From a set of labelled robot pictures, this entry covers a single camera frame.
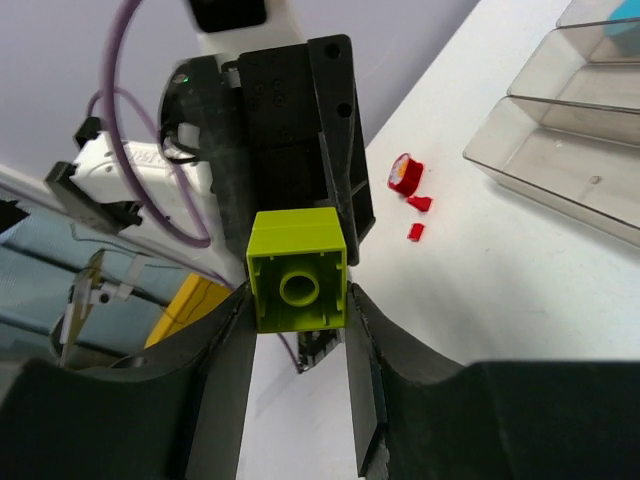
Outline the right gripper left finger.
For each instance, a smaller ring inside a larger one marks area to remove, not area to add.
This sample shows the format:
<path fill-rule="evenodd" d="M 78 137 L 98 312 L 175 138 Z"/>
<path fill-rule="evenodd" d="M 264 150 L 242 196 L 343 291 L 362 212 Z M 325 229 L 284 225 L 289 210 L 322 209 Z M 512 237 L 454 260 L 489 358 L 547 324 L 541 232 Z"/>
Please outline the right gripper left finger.
<path fill-rule="evenodd" d="M 256 346 L 248 285 L 111 367 L 1 361 L 5 479 L 232 479 Z"/>

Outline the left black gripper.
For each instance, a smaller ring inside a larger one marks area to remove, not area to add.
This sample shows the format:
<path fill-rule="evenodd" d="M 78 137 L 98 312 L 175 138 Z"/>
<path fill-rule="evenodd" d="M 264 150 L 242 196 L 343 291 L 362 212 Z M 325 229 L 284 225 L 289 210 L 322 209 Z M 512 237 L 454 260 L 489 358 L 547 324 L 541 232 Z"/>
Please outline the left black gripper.
<path fill-rule="evenodd" d="M 260 211 L 333 207 L 349 264 L 375 222 L 350 38 L 182 61 L 159 137 L 209 166 L 225 246 L 243 256 Z"/>

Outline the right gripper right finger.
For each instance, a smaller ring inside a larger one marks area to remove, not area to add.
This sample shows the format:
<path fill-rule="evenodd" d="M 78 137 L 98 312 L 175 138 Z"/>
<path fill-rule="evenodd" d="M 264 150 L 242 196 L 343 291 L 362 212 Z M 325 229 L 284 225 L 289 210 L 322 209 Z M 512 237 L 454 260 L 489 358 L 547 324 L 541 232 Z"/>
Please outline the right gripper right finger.
<path fill-rule="evenodd" d="M 635 479 L 635 361 L 463 366 L 347 288 L 346 354 L 366 479 Z"/>

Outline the green lego brick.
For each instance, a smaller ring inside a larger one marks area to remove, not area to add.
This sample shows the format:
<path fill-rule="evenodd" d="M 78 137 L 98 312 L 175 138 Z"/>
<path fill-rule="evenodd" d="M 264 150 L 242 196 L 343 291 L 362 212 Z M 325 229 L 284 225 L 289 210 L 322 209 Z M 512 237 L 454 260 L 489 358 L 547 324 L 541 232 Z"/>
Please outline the green lego brick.
<path fill-rule="evenodd" d="M 335 208 L 257 213 L 246 260 L 259 333 L 345 326 L 347 249 Z"/>

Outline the red round lego piece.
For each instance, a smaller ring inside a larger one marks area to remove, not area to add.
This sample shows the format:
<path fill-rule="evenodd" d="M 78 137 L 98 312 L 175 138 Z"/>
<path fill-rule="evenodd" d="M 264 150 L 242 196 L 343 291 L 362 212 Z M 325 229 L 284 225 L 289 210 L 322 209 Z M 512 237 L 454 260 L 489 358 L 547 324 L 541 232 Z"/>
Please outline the red round lego piece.
<path fill-rule="evenodd" d="M 423 172 L 423 163 L 416 161 L 409 153 L 403 153 L 394 161 L 387 185 L 399 195 L 410 197 L 418 189 Z"/>

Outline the teal round lego piece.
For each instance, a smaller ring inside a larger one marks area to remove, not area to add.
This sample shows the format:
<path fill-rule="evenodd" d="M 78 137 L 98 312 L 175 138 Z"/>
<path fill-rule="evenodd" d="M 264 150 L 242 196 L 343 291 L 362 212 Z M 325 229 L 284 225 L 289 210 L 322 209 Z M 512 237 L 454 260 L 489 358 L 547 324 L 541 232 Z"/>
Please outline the teal round lego piece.
<path fill-rule="evenodd" d="M 608 17 L 605 35 L 628 56 L 639 55 L 639 0 L 626 0 Z"/>

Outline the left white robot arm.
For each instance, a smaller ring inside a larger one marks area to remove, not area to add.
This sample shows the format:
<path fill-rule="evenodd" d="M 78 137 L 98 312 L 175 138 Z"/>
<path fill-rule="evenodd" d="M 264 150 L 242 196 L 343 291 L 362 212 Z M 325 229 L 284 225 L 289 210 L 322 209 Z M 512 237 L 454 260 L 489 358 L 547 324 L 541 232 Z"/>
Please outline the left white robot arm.
<path fill-rule="evenodd" d="M 347 262 L 375 222 L 344 34 L 305 39 L 285 1 L 193 1 L 202 53 L 179 62 L 159 138 L 208 167 L 224 241 L 243 256 L 261 211 L 332 207 Z"/>

